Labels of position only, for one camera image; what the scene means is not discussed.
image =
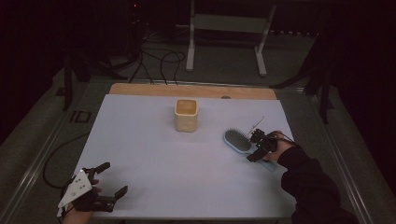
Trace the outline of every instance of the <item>metal stand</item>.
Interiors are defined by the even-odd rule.
[[[196,29],[235,31],[262,34],[262,40],[259,45],[254,48],[254,52],[256,54],[257,65],[259,67],[259,75],[261,77],[265,77],[267,75],[267,71],[262,57],[262,49],[270,31],[271,21],[274,17],[275,10],[276,6],[272,6],[266,19],[195,14],[195,1],[191,0],[190,44],[189,52],[187,54],[186,70],[190,72],[194,67],[194,31]]]

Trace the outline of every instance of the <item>white table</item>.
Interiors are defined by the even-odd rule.
[[[289,217],[295,200],[280,187],[285,172],[270,173],[224,144],[231,127],[247,133],[262,116],[265,132],[292,137],[278,100],[200,98],[198,129],[174,128],[177,96],[106,96],[78,162],[111,167],[97,176],[101,195],[128,185],[113,213],[97,217],[150,219]]]

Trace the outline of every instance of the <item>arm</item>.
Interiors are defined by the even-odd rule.
[[[322,171],[320,163],[309,158],[290,142],[278,141],[276,152],[265,159],[277,160],[288,171],[283,174],[282,189],[296,199],[293,224],[359,223],[340,207],[340,193],[335,183]]]
[[[70,212],[68,212],[64,216],[63,224],[87,224],[92,216],[93,212],[79,212],[76,209],[72,208]]]

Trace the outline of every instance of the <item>hand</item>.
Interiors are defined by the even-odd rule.
[[[274,134],[276,137],[284,139],[284,134],[281,131],[274,131]],[[277,161],[279,160],[280,155],[282,155],[283,152],[288,150],[289,148],[293,147],[293,144],[289,141],[283,141],[283,140],[277,140],[276,142],[276,151],[275,152],[270,152],[267,155],[265,155],[262,159],[265,161]]]
[[[94,179],[93,180],[93,185],[96,185],[99,183],[99,180]],[[95,190],[96,192],[101,192],[102,190],[97,188],[97,187],[93,187],[93,190]],[[93,212],[80,212],[77,211],[74,207],[73,204],[69,204],[67,206],[67,214],[64,216],[64,221],[62,222],[63,224],[87,224],[90,219],[91,216],[93,214]]]

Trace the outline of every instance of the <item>small black device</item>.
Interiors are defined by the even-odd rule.
[[[265,132],[260,129],[254,130],[249,141],[255,144],[257,149],[247,156],[247,159],[255,162],[261,160],[269,152],[275,152],[278,139],[279,138],[276,136],[275,132],[265,134]]]

